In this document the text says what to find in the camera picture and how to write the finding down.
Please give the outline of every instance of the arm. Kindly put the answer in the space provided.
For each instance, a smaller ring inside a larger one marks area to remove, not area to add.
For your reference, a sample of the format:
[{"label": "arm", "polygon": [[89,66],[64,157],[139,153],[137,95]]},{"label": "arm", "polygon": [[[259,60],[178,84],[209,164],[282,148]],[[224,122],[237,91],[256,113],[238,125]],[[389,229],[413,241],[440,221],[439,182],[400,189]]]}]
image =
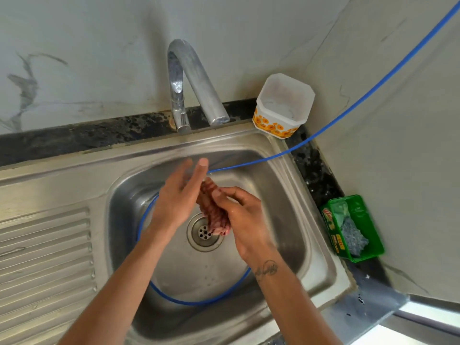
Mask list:
[{"label": "arm", "polygon": [[271,241],[260,200],[237,187],[215,190],[213,198],[228,212],[236,248],[254,272],[286,342],[341,344]]},{"label": "arm", "polygon": [[121,266],[61,338],[60,345],[123,343],[161,253],[195,205],[208,161],[198,161],[192,178],[185,185],[184,174],[189,166],[191,160],[184,162],[166,180],[155,204],[151,224]]}]

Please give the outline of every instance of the faucet spout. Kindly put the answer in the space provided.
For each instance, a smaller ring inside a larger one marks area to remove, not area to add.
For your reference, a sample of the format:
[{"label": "faucet spout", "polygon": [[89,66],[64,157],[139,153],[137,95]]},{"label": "faucet spout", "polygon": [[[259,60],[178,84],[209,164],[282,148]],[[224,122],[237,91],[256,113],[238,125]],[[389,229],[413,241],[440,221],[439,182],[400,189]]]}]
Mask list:
[{"label": "faucet spout", "polygon": [[185,40],[173,40],[168,47],[171,110],[179,133],[191,131],[184,103],[184,73],[192,86],[210,126],[230,121],[216,90],[193,47]]}]

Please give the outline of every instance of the green plastic holder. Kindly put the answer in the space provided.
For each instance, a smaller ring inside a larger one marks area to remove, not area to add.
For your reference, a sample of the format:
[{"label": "green plastic holder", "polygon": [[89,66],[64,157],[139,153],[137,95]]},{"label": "green plastic holder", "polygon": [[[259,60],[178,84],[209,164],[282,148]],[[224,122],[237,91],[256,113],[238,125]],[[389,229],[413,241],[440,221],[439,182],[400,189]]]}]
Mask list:
[{"label": "green plastic holder", "polygon": [[[337,225],[337,219],[331,208],[332,204],[343,201],[347,203],[350,217],[354,221],[356,227],[361,231],[363,236],[369,240],[369,243],[364,247],[359,257],[350,254],[342,231]],[[375,230],[375,226],[361,196],[352,195],[329,200],[325,206],[321,207],[321,214],[326,222],[332,246],[338,256],[358,263],[359,261],[374,258],[385,253],[379,234],[377,234]]]}]

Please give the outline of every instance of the plastic container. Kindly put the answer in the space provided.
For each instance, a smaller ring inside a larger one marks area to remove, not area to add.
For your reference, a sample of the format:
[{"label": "plastic container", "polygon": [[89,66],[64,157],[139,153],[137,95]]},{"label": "plastic container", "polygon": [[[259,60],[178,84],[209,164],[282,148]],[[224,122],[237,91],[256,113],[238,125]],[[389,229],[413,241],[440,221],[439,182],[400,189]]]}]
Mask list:
[{"label": "plastic container", "polygon": [[[356,227],[361,231],[363,236],[369,240],[369,243],[364,247],[359,257],[350,254],[342,231],[337,224],[333,209],[331,208],[332,204],[342,201],[347,203],[350,217],[354,221]],[[361,196],[352,195],[329,200],[325,206],[321,207],[321,214],[328,227],[328,234],[332,246],[338,256],[357,263],[385,253],[383,244],[380,241],[380,237],[375,230],[368,209]]]},{"label": "plastic container", "polygon": [[308,118],[315,93],[284,74],[270,75],[257,97],[254,126],[279,139],[290,137]]}]

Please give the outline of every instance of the sink drain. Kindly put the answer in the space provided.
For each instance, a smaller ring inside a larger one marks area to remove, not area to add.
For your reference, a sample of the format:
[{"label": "sink drain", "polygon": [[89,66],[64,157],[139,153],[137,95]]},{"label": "sink drain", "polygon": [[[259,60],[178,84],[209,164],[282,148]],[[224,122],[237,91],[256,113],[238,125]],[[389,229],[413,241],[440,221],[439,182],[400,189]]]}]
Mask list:
[{"label": "sink drain", "polygon": [[187,226],[189,244],[199,252],[213,251],[224,240],[221,235],[211,235],[208,228],[207,218],[203,213],[195,215]]}]

